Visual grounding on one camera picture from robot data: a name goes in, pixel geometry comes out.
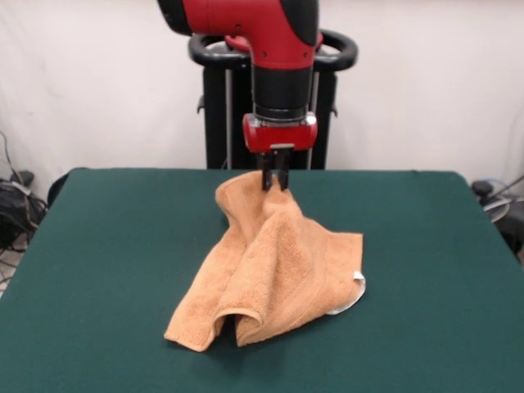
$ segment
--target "table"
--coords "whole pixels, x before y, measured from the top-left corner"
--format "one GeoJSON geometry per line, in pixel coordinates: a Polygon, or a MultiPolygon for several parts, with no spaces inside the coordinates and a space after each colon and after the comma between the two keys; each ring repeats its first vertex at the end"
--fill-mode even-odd
{"type": "Polygon", "coordinates": [[[515,392],[524,276],[467,184],[447,172],[291,174],[305,215],[364,233],[353,308],[203,354],[163,338],[226,229],[236,172],[77,169],[0,300],[0,390],[515,392]]]}

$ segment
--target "towel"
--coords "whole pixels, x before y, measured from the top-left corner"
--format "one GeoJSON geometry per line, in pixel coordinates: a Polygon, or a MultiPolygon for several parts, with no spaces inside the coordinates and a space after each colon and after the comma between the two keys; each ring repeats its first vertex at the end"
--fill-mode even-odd
{"type": "Polygon", "coordinates": [[[235,315],[238,346],[350,308],[365,292],[363,235],[306,218],[289,190],[261,189],[260,171],[221,184],[229,228],[205,258],[164,337],[202,352],[235,315]]]}

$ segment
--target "white wall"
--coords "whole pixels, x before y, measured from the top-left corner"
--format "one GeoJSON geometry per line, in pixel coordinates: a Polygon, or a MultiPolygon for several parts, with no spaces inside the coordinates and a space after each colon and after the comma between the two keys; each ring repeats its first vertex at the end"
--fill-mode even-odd
{"type": "MultiPolygon", "coordinates": [[[[360,47],[340,75],[329,168],[524,169],[524,2],[321,4],[322,27],[360,47]]],[[[75,166],[203,168],[186,42],[156,0],[0,1],[0,126],[16,167],[42,195],[75,166]]]]}

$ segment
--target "towel label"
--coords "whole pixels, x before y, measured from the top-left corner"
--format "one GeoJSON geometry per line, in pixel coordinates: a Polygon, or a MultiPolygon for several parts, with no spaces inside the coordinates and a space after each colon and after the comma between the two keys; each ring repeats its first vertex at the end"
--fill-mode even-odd
{"type": "Polygon", "coordinates": [[[352,305],[354,305],[359,299],[362,297],[364,292],[366,292],[366,278],[363,276],[361,272],[354,272],[353,273],[353,280],[359,282],[360,284],[360,291],[359,294],[347,305],[343,305],[342,307],[337,307],[336,309],[332,309],[331,311],[328,311],[327,315],[338,315],[347,309],[349,309],[352,305]]]}

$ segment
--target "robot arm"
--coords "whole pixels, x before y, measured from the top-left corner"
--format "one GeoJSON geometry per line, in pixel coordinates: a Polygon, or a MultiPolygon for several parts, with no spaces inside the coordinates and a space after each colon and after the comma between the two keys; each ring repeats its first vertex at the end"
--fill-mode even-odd
{"type": "Polygon", "coordinates": [[[268,157],[277,155],[282,189],[291,150],[310,149],[316,139],[308,113],[318,0],[158,0],[169,27],[180,34],[240,35],[251,48],[253,114],[244,119],[246,145],[264,154],[264,188],[270,185],[268,157]]]}

